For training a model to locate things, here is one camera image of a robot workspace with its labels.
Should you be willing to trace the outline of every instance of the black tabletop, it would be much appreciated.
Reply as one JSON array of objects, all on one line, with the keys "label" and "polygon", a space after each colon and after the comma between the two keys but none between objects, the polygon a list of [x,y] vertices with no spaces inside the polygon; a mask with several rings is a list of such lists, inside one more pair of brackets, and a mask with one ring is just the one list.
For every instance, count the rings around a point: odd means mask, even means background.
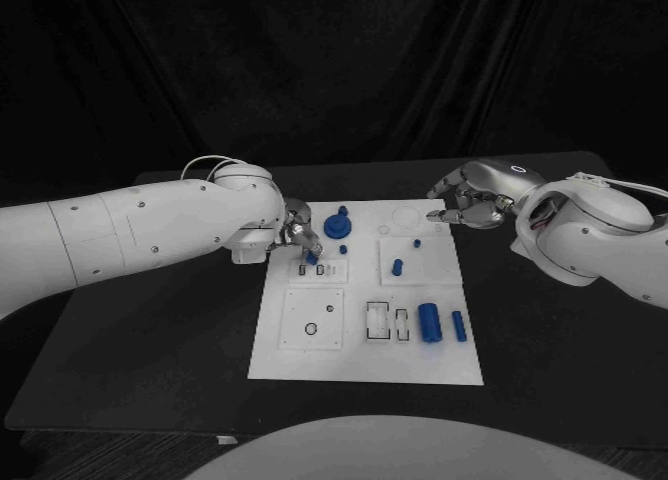
[{"label": "black tabletop", "polygon": [[[591,153],[500,157],[549,181]],[[306,201],[425,198],[466,158],[272,168]],[[138,184],[179,172],[144,174]],[[7,416],[13,429],[265,434],[345,415],[437,417],[549,442],[668,446],[668,312],[572,287],[510,250],[515,220],[453,226],[484,386],[249,380],[267,263],[231,252],[81,288]]]}]

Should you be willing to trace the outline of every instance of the table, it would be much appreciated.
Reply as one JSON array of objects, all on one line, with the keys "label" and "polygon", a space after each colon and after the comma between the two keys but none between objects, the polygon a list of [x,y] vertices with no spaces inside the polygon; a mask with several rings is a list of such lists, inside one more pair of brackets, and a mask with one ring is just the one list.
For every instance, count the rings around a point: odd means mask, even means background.
[{"label": "table", "polygon": [[[549,181],[611,175],[588,152],[500,158]],[[284,195],[306,201],[412,199],[468,160],[271,172]],[[137,183],[177,176],[148,173]],[[267,264],[234,265],[221,250],[75,292],[9,428],[261,435],[383,414],[552,443],[668,447],[668,312],[604,279],[580,288],[542,273],[510,250],[513,218],[453,234],[486,386],[248,380]]]}]

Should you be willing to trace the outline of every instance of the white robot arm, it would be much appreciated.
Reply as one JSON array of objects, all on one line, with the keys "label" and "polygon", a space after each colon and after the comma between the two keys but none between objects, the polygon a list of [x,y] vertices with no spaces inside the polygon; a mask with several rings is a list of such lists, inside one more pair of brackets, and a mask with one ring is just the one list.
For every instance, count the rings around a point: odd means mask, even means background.
[{"label": "white robot arm", "polygon": [[65,290],[232,250],[235,263],[320,239],[310,207],[284,198],[270,172],[245,163],[215,181],[177,180],[0,208],[0,320]]},{"label": "white robot arm", "polygon": [[468,162],[438,182],[430,198],[457,187],[458,209],[432,211],[431,221],[497,227],[515,214],[512,250],[574,286],[604,277],[640,301],[668,310],[668,214],[611,183],[668,198],[668,192],[584,173],[548,183],[532,170],[502,160]]}]

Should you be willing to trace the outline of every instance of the blue object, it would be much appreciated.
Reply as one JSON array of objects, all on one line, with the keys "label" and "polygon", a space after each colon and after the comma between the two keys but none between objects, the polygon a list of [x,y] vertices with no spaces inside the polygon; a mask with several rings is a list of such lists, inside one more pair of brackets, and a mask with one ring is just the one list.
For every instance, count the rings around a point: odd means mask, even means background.
[{"label": "blue object", "polygon": [[464,330],[464,319],[461,318],[461,312],[453,312],[454,329],[457,330],[457,340],[460,342],[467,341],[467,331]]},{"label": "blue object", "polygon": [[308,263],[311,265],[317,265],[317,257],[316,257],[316,254],[313,252],[308,252],[308,256],[307,256],[306,260],[308,261]]},{"label": "blue object", "polygon": [[352,233],[352,221],[349,210],[345,206],[339,208],[339,215],[333,215],[324,222],[324,233],[330,238],[345,238]]},{"label": "blue object", "polygon": [[398,277],[402,274],[402,267],[404,267],[404,262],[396,259],[395,260],[395,266],[392,267],[392,275]]},{"label": "blue object", "polygon": [[424,303],[419,305],[418,316],[421,318],[421,335],[424,337],[424,342],[434,343],[443,341],[438,306],[434,303]]}]

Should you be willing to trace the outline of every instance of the white board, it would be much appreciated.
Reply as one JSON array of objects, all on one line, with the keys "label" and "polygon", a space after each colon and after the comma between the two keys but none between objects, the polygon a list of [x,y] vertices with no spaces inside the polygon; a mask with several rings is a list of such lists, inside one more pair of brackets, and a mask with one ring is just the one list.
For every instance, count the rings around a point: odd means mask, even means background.
[{"label": "white board", "polygon": [[[334,240],[324,234],[324,221],[342,205],[349,209],[353,227],[350,235]],[[324,270],[317,275],[300,247],[283,247],[271,253],[248,378],[483,385],[450,225],[425,218],[430,211],[445,208],[444,201],[313,202],[310,207],[313,229],[326,250],[320,262]],[[415,239],[421,239],[418,249]],[[347,246],[346,254],[340,245]],[[392,263],[399,257],[405,265],[396,277]],[[300,265],[307,265],[303,275]],[[300,307],[287,299],[297,290]],[[342,307],[332,303],[336,292],[342,293]],[[389,340],[368,339],[369,302],[389,304]],[[418,306],[424,303],[438,305],[444,338],[437,343],[422,341]],[[398,310],[407,310],[407,321],[398,318]],[[464,317],[467,342],[457,341],[456,310]],[[327,330],[320,329],[319,322],[339,318],[333,315],[340,312],[337,337],[336,322],[327,324]],[[310,323],[317,324],[314,335],[304,333]],[[408,340],[398,335],[404,324]],[[284,348],[284,335],[287,342],[303,342],[303,348]],[[340,338],[340,344],[333,343],[334,338]]]}]

